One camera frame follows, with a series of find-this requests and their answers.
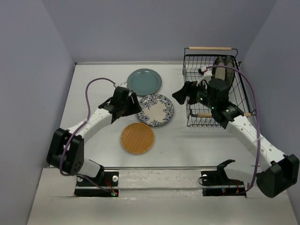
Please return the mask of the blue floral plate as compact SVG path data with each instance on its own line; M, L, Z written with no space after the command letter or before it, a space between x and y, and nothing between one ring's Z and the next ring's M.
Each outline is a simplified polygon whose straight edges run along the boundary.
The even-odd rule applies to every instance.
M174 115L171 100L161 94L152 94L139 100L141 111L137 114L139 120L151 127L159 127L168 123Z

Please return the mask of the teal plate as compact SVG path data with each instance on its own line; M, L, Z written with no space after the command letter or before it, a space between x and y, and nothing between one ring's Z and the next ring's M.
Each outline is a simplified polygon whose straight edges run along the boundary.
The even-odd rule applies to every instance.
M162 86L160 74L149 68L133 71L127 78L127 88L138 96L155 94Z

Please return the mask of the small black striped plate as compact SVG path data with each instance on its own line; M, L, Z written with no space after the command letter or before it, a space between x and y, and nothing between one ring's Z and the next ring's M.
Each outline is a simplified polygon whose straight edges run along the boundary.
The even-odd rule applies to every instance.
M225 65L224 58L221 57L221 56L218 56L215 59L213 65L214 66L224 66ZM212 78L225 80L225 74L226 74L226 68L225 67L214 67L212 69Z

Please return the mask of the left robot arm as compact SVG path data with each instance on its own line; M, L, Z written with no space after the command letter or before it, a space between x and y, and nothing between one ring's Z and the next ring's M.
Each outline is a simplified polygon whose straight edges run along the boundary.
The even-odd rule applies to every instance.
M46 157L66 176L79 176L99 185L104 179L104 167L85 158L84 146L97 132L113 124L117 119L141 111L137 95L132 90L117 87L113 96L98 106L95 112L88 112L87 119L68 128L58 128L52 137Z

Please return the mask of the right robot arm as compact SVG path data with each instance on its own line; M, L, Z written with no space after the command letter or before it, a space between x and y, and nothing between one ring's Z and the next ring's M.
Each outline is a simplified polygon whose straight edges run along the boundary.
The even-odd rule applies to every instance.
M203 81L187 81L172 97L180 105L200 103L209 108L212 118L255 157L248 188L256 184L265 196L274 198L297 183L300 160L277 149L261 135L259 127L253 126L245 113L230 102L224 80L212 78L206 85Z

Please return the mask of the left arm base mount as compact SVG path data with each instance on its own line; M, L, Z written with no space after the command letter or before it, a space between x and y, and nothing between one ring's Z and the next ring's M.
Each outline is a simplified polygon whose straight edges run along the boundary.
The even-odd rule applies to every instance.
M118 197L119 171L105 171L104 177L96 178L77 177L74 195L77 197Z

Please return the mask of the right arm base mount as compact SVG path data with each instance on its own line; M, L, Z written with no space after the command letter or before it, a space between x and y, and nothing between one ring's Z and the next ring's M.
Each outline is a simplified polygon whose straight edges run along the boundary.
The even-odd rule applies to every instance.
M219 165L216 170L201 171L198 183L202 185L202 195L206 196L244 196L246 189L240 180L232 180L225 174L224 168L235 162L228 159Z

